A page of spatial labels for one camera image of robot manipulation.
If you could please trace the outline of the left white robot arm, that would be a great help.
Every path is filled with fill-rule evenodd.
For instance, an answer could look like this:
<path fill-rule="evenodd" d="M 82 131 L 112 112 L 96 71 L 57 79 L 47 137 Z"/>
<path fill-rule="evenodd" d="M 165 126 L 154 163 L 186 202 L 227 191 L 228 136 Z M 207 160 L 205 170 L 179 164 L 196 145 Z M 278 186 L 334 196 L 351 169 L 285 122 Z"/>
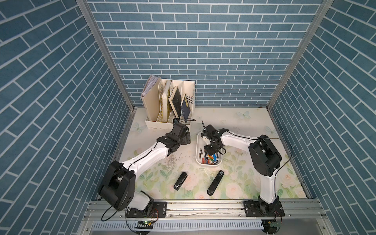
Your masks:
<path fill-rule="evenodd" d="M 189 145 L 189 128 L 175 123 L 172 130 L 159 137 L 149 149 L 122 163 L 113 161 L 107 168 L 98 188 L 98 194 L 116 211 L 133 208 L 149 215 L 154 199 L 135 191 L 137 179 L 155 163 L 176 152 L 181 145 Z"/>

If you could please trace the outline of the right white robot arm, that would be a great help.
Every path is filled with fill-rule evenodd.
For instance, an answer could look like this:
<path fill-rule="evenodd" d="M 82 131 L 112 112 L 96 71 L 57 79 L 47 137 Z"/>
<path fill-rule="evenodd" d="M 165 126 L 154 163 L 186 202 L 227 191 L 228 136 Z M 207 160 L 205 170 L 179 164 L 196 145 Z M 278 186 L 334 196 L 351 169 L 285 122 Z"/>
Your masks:
<path fill-rule="evenodd" d="M 206 143 L 204 150 L 213 155 L 224 150 L 226 146 L 248 151 L 255 170 L 260 175 L 260 194 L 262 202 L 273 204 L 277 200 L 275 178 L 282 157 L 269 137 L 247 137 L 222 128 L 216 130 L 212 125 L 204 127 L 202 139 Z"/>

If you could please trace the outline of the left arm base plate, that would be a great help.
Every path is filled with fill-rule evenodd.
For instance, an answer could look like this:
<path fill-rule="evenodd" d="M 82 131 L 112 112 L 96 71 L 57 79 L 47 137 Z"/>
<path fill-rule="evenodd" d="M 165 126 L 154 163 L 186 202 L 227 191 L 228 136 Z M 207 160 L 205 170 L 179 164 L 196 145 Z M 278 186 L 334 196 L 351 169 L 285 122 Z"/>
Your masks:
<path fill-rule="evenodd" d="M 166 201 L 153 201 L 149 203 L 144 210 L 128 208 L 126 211 L 127 218 L 165 218 L 167 210 Z"/>

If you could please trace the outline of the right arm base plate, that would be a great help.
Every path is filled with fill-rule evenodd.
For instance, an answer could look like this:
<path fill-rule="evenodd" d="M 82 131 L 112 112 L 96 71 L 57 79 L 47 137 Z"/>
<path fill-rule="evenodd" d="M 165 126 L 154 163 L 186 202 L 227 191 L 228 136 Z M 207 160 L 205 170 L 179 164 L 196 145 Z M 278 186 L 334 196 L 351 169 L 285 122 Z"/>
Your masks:
<path fill-rule="evenodd" d="M 245 214 L 247 217 L 284 217 L 285 212 L 281 202 L 277 198 L 273 203 L 268 204 L 263 200 L 247 200 L 244 202 Z"/>

